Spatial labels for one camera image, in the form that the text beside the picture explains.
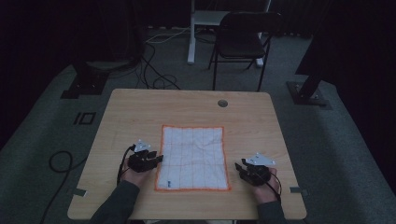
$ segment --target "black chair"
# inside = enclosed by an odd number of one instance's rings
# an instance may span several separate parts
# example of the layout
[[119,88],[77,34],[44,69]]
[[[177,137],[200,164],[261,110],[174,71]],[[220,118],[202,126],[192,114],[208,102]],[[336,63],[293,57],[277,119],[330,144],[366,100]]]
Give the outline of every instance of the black chair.
[[[211,64],[215,63],[212,90],[216,88],[218,63],[250,63],[247,67],[249,69],[256,59],[263,58],[262,73],[257,89],[260,91],[271,38],[277,34],[282,22],[282,16],[275,12],[237,11],[226,14],[216,33],[215,47],[208,66],[210,69]],[[266,36],[263,43],[259,33]],[[219,61],[219,55],[226,60]]]

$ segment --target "wooden tabletop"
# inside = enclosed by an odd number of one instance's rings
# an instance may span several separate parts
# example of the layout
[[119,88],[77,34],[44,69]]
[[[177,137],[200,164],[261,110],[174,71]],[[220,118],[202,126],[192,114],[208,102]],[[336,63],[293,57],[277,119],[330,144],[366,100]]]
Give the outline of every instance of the wooden tabletop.
[[[226,107],[218,105],[227,101]],[[126,148],[143,139],[160,151],[163,125],[224,127],[224,150],[232,190],[163,192],[154,190],[156,170],[141,189],[133,219],[257,219],[256,202],[234,163],[256,152],[276,161],[287,219],[306,216],[289,153],[271,97],[264,92],[114,90],[78,182],[85,197],[74,195],[72,219],[89,219],[116,187]]]

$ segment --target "dark sleeve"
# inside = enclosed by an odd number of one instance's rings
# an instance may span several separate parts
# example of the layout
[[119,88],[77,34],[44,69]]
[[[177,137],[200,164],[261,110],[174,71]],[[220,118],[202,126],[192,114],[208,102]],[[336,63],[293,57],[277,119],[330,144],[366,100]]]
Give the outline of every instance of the dark sleeve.
[[286,224],[288,223],[283,214],[280,202],[261,203],[257,206],[259,212],[259,221],[266,224]]
[[93,214],[90,223],[124,223],[134,211],[139,191],[136,185],[122,180]]

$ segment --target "grid pattern cloth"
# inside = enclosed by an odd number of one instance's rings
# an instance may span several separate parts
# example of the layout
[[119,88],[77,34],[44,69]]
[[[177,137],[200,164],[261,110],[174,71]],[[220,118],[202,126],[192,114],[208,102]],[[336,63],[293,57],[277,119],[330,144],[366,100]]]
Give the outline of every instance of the grid pattern cloth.
[[223,150],[223,128],[163,126],[156,190],[231,189]]

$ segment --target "orange border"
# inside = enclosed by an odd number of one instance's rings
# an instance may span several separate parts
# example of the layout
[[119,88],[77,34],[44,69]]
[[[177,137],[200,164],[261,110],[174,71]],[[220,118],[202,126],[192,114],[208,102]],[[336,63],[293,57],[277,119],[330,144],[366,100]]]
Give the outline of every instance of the orange border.
[[[225,157],[225,152],[224,152],[224,127],[222,126],[216,126],[216,127],[204,127],[204,126],[198,126],[198,127],[177,127],[174,125],[163,125],[163,131],[165,128],[178,128],[178,129],[217,129],[221,128],[221,151],[223,153],[223,158],[224,158],[224,170],[225,170],[225,176],[227,178],[227,189],[212,189],[212,188],[190,188],[190,189],[163,189],[163,188],[158,188],[158,181],[159,181],[159,175],[161,171],[161,164],[157,166],[157,174],[155,176],[155,190],[158,191],[166,191],[166,192],[175,192],[175,191],[199,191],[199,190],[206,190],[206,191],[230,191],[231,184],[230,184],[230,178],[228,177],[228,169],[227,169],[227,159]],[[163,136],[161,137],[161,149],[160,149],[160,155],[163,154]]]

